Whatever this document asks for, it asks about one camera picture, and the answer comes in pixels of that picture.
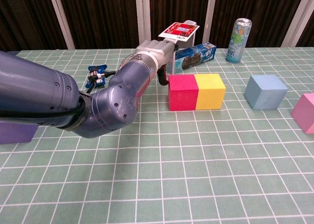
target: blue toy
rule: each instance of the blue toy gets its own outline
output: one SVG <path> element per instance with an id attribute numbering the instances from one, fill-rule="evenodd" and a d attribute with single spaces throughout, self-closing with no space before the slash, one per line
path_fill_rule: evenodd
<path id="1" fill-rule="evenodd" d="M 88 74 L 88 81 L 85 85 L 86 88 L 90 88 L 93 86 L 93 81 L 96 82 L 95 88 L 99 86 L 104 86 L 106 84 L 105 82 L 105 76 L 102 77 L 102 74 L 105 73 L 105 69 L 107 68 L 107 65 L 101 65 L 101 66 L 89 66 L 89 74 Z"/>
<path id="2" fill-rule="evenodd" d="M 287 91 L 275 75 L 252 75 L 244 96 L 254 110 L 277 109 Z"/>

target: purple block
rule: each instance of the purple block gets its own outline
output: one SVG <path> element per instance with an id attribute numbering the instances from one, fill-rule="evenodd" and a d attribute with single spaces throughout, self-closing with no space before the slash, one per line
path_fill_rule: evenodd
<path id="1" fill-rule="evenodd" d="M 0 122 L 0 144 L 30 142 L 38 125 Z"/>

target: yellow block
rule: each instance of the yellow block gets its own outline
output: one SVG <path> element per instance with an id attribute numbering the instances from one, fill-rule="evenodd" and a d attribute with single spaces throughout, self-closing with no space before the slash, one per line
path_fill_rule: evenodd
<path id="1" fill-rule="evenodd" d="M 194 76 L 199 88 L 196 110 L 220 109 L 226 87 L 219 74 L 197 74 Z"/>

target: table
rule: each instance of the table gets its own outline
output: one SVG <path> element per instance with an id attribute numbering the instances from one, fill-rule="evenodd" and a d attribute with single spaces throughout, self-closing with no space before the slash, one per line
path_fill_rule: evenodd
<path id="1" fill-rule="evenodd" d="M 19 57 L 70 74 L 116 70 L 134 50 L 25 50 Z M 214 60 L 187 73 L 219 73 L 221 110 L 169 112 L 154 79 L 136 121 L 95 139 L 39 127 L 30 143 L 0 146 L 0 223 L 314 223 L 314 135 L 290 115 L 314 92 L 314 48 L 251 48 L 242 63 Z M 288 87 L 278 110 L 252 110 L 251 75 Z"/>

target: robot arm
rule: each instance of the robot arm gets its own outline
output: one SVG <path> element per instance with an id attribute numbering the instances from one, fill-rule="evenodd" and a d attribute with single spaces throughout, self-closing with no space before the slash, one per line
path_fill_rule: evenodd
<path id="1" fill-rule="evenodd" d="M 144 41 L 127 57 L 108 87 L 80 92 L 69 75 L 0 52 L 0 120 L 56 126 L 93 138 L 131 124 L 138 99 L 175 45 Z"/>

